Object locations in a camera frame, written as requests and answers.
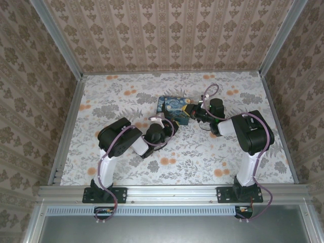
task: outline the floral tablecloth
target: floral tablecloth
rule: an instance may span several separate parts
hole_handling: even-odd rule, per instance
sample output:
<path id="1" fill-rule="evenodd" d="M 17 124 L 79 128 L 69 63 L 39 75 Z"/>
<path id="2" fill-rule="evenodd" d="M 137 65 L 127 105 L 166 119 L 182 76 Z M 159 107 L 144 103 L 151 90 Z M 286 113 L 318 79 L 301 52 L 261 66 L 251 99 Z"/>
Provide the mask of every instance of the floral tablecloth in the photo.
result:
<path id="1" fill-rule="evenodd" d="M 61 185 L 89 185 L 99 160 L 97 135 L 126 117 L 144 134 L 159 96 L 190 98 L 193 103 L 211 83 L 220 87 L 226 117 L 259 110 L 275 134 L 262 159 L 261 183 L 293 183 L 285 152 L 257 72 L 163 73 L 84 76 L 86 87 L 77 115 Z M 168 145 L 146 159 L 128 149 L 119 157 L 115 185 L 188 185 L 232 183 L 242 150 L 235 134 L 216 137 L 196 121 L 180 126 Z"/>

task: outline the floral wallpaper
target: floral wallpaper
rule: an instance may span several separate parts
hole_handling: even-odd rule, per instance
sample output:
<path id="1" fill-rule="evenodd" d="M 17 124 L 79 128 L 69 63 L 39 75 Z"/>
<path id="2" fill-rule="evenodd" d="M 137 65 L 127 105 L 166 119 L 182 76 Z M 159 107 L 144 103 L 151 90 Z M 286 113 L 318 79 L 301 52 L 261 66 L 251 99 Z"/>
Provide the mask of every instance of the floral wallpaper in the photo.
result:
<path id="1" fill-rule="evenodd" d="M 217 97 L 226 117 L 259 110 L 275 134 L 275 143 L 260 164 L 262 183 L 293 183 L 292 173 L 278 135 L 258 72 L 163 73 L 90 75 L 79 107 L 61 185 L 89 185 L 100 156 L 98 133 L 126 117 L 143 134 L 156 114 L 159 96 L 200 100 L 210 83 L 220 86 Z M 208 124 L 200 124 L 208 129 Z M 142 159 L 132 149 L 118 158 L 115 185 L 190 185 L 232 183 L 242 158 L 233 135 L 217 138 L 199 128 L 197 121 L 180 126 L 167 146 Z"/>
<path id="2" fill-rule="evenodd" d="M 84 73 L 256 70 L 292 0 L 45 0 Z"/>
<path id="3" fill-rule="evenodd" d="M 0 1 L 0 242 L 19 242 L 46 185 L 76 80 L 29 1 Z"/>
<path id="4" fill-rule="evenodd" d="M 324 1 L 308 1 L 266 74 L 301 183 L 324 223 Z"/>

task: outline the small box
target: small box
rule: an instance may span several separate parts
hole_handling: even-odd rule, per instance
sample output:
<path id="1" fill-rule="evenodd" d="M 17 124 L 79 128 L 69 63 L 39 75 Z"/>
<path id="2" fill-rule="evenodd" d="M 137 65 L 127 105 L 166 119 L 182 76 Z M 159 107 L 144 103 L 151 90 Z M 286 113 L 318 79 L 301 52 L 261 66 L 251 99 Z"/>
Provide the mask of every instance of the small box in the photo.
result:
<path id="1" fill-rule="evenodd" d="M 162 105 L 164 102 L 166 103 L 166 110 L 170 113 L 174 120 L 176 120 L 180 125 L 188 125 L 190 117 L 182 111 L 182 107 L 190 104 L 190 99 L 161 96 L 157 102 L 156 113 L 162 112 Z"/>

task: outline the patterned wall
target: patterned wall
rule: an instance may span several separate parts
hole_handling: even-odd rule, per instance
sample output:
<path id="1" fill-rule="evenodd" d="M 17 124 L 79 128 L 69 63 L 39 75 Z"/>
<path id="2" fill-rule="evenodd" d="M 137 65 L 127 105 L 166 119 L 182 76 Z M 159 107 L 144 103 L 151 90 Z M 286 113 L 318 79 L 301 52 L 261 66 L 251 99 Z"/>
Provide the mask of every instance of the patterned wall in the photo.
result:
<path id="1" fill-rule="evenodd" d="M 292 0 L 45 0 L 83 72 L 258 69 Z"/>
<path id="2" fill-rule="evenodd" d="M 0 1 L 0 242 L 46 185 L 76 80 L 29 1 Z"/>
<path id="3" fill-rule="evenodd" d="M 299 180 L 324 222 L 324 1 L 308 1 L 266 79 Z"/>

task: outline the ventilation slots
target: ventilation slots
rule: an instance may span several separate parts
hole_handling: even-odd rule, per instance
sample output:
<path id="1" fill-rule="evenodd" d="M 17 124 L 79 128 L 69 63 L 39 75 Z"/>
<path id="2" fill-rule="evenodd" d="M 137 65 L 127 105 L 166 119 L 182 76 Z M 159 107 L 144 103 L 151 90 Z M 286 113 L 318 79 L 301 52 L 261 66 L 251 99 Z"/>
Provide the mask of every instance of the ventilation slots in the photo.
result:
<path id="1" fill-rule="evenodd" d="M 94 206 L 48 207 L 46 216 L 93 216 Z M 217 216 L 235 215 L 235 206 L 135 207 L 119 206 L 116 216 Z"/>

